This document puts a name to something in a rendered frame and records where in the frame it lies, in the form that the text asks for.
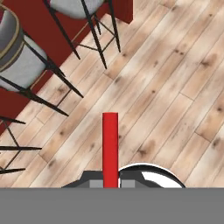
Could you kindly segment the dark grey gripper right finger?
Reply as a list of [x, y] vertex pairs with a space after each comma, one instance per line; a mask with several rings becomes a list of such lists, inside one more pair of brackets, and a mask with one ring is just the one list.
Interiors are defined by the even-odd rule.
[[121, 171], [119, 173], [120, 188], [152, 187], [149, 181], [144, 179], [140, 171]]

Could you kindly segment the red straw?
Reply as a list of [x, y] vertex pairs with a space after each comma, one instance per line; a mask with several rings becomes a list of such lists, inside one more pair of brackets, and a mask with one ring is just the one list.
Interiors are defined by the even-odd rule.
[[103, 187], [118, 187], [118, 114], [102, 114]]

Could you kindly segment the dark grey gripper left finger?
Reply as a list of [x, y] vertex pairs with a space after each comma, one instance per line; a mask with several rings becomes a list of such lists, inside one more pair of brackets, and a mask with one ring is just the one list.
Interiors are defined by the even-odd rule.
[[103, 175], [101, 171], [84, 171], [80, 178], [64, 185], [65, 188], [103, 188]]

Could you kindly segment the black and white round base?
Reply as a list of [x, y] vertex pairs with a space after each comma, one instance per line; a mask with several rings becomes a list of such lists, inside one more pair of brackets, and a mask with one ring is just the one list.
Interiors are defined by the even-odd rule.
[[139, 177], [144, 179], [146, 184], [153, 184], [155, 187], [163, 188], [185, 188], [186, 186], [169, 170], [150, 163], [127, 164], [119, 169], [119, 173], [139, 172]]

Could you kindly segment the dark red counter cabinet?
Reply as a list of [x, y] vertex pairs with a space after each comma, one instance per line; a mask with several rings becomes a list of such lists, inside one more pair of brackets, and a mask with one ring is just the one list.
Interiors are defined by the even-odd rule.
[[[133, 0], [112, 0], [115, 17], [129, 24], [133, 20]], [[45, 50], [51, 59], [60, 66], [72, 53], [60, 29], [53, 21], [42, 0], [3, 0], [3, 4], [16, 13], [22, 27]], [[56, 13], [70, 39], [81, 30], [86, 20], [77, 20]], [[37, 81], [32, 91], [36, 94], [53, 75], [46, 72]], [[0, 116], [16, 118], [25, 108], [29, 99], [0, 88]]]

